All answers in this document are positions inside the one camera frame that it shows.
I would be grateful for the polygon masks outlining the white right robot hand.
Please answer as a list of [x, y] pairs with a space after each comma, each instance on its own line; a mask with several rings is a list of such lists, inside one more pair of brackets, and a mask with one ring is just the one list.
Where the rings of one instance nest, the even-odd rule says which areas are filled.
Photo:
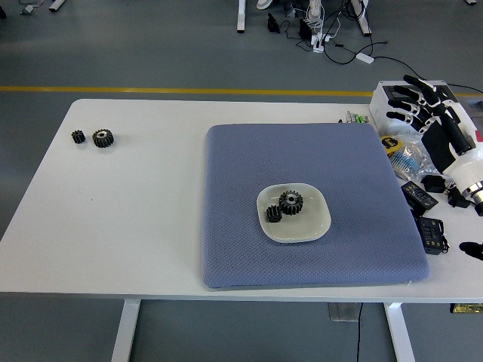
[[422, 136], [421, 141], [435, 169], [449, 176], [466, 194], [482, 188], [482, 135], [466, 113], [435, 85], [405, 75], [405, 86], [394, 90], [413, 102], [389, 100], [393, 108], [388, 118], [410, 125]]

